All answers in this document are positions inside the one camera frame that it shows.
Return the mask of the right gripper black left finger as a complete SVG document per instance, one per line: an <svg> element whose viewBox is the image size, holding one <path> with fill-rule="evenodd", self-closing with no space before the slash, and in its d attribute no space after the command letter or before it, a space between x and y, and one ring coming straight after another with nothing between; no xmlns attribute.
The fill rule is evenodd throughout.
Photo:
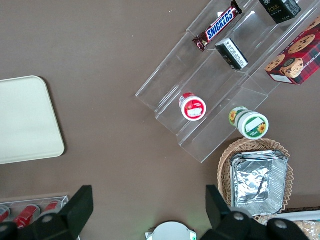
<svg viewBox="0 0 320 240"><path fill-rule="evenodd" d="M83 185L58 212L47 213L18 231L19 240L75 240L94 210L93 189Z"/></svg>

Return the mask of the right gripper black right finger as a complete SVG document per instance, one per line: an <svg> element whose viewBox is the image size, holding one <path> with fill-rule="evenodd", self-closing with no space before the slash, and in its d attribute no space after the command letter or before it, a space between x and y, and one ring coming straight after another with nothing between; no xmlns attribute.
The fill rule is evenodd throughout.
<svg viewBox="0 0 320 240"><path fill-rule="evenodd" d="M230 210L218 188L207 185L205 207L212 229L202 240L266 240L267 228L246 213Z"/></svg>

